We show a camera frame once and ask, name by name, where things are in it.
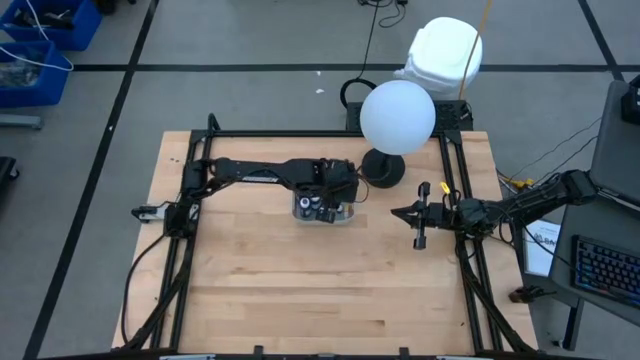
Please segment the gray desk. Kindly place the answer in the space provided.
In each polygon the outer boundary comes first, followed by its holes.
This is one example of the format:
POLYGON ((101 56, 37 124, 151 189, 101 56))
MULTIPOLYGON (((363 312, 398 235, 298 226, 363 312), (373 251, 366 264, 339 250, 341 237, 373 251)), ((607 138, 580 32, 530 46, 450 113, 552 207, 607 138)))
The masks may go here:
POLYGON ((600 194, 586 205, 566 207, 550 278, 559 287, 611 313, 640 322, 640 308, 573 288, 572 236, 582 235, 640 254, 640 204, 600 194))
POLYGON ((640 204, 640 125, 621 117, 628 84, 615 80, 609 85, 590 176, 601 189, 640 204))

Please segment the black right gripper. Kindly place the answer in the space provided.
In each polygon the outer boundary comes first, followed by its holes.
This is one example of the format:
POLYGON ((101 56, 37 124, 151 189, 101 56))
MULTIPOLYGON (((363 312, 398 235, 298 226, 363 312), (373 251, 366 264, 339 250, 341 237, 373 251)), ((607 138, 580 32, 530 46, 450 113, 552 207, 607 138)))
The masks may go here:
POLYGON ((427 202, 430 194, 430 183, 423 182, 418 187, 419 199, 411 206, 394 208, 391 213, 403 221, 413 221, 416 230, 413 241, 414 250, 427 247, 427 228, 442 228, 451 231, 462 231, 465 226, 462 212, 459 209, 447 208, 443 202, 427 202))

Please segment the black clamp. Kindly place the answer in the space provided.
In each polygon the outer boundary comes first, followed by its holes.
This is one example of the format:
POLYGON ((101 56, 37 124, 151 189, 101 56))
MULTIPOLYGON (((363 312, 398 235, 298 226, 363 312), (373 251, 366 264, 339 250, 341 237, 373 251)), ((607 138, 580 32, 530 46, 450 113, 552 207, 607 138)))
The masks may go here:
POLYGON ((555 291, 546 291, 539 286, 521 286, 511 291, 508 295, 509 300, 512 303, 532 303, 538 298, 542 298, 549 295, 555 295, 555 291))

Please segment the blue storage bin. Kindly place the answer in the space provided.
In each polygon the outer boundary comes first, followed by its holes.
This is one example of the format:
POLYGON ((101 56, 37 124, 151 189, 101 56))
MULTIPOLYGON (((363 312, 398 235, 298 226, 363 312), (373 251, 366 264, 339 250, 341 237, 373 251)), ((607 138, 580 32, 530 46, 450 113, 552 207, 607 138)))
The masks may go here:
POLYGON ((84 51, 101 20, 91 0, 13 0, 0 29, 18 42, 50 40, 60 50, 84 51))
POLYGON ((0 108, 57 104, 73 69, 52 42, 0 43, 0 108))

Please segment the translucent plastic bin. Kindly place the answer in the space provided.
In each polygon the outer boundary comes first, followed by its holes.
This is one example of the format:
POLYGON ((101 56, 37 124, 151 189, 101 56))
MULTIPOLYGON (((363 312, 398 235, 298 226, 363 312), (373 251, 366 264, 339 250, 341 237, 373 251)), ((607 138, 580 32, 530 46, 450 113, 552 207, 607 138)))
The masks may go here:
POLYGON ((342 202, 340 204, 346 205, 347 214, 339 215, 337 213, 337 207, 329 208, 326 202, 322 197, 321 198, 321 206, 318 209, 312 209, 311 204, 307 209, 311 209, 314 212, 314 220, 313 221, 304 221, 301 218, 301 211, 303 210, 299 205, 299 199, 306 197, 309 200, 312 197, 302 196, 294 193, 292 195, 292 216, 300 223, 309 224, 309 225, 344 225, 350 222, 355 217, 355 209, 353 203, 342 202))

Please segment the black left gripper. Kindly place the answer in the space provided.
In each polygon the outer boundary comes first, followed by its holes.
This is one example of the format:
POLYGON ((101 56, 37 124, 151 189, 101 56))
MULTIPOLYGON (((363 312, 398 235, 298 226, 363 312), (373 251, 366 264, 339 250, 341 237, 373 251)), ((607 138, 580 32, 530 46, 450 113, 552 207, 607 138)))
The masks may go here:
POLYGON ((329 208, 335 208, 342 202, 355 203, 359 178, 353 163, 348 160, 322 159, 319 176, 319 189, 312 197, 322 197, 329 208))

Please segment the black computer keyboard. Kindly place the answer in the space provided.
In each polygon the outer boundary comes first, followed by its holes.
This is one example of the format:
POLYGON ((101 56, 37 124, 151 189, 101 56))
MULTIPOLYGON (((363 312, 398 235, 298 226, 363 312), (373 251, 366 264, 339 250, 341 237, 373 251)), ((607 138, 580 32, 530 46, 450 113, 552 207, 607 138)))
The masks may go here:
POLYGON ((640 254, 572 236, 571 286, 640 308, 640 254))

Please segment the black desk device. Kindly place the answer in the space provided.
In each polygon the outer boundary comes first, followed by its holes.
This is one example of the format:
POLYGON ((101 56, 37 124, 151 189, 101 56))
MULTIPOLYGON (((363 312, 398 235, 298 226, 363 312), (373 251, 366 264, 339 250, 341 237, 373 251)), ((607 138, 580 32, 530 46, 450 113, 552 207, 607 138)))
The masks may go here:
POLYGON ((621 117, 625 122, 640 125, 640 74, 629 82, 621 98, 621 117))

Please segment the white lined trash bin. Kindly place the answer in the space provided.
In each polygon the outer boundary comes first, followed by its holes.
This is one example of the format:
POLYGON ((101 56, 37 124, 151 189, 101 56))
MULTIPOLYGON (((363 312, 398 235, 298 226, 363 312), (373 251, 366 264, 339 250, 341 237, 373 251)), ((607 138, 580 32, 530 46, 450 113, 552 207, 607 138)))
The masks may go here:
POLYGON ((483 41, 467 22, 438 17, 420 28, 394 77, 420 85, 434 100, 460 100, 479 72, 483 41))

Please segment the white globe table lamp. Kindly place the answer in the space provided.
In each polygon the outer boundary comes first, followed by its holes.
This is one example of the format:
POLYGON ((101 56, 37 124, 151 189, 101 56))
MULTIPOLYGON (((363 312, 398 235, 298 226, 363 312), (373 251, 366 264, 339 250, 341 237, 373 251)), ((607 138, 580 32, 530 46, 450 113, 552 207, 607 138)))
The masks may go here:
POLYGON ((392 80, 372 90, 360 113, 361 131, 371 146, 361 162, 364 179, 382 189, 399 184, 404 157, 424 147, 435 123, 434 101, 421 86, 392 80))

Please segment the gray floor bracket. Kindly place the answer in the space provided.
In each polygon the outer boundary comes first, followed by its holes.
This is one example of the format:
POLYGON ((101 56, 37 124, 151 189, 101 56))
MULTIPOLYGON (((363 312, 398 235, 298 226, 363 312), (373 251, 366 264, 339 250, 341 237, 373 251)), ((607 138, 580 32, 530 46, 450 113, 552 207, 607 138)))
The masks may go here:
POLYGON ((0 127, 23 127, 40 130, 43 120, 39 116, 0 114, 0 127))

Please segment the white paper sheet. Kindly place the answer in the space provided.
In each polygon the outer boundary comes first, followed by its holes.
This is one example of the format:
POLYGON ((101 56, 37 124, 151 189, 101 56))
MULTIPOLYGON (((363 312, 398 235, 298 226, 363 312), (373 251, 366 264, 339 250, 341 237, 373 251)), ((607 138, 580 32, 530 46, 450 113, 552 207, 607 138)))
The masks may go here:
POLYGON ((548 277, 561 226, 544 220, 530 223, 523 231, 525 273, 548 277))

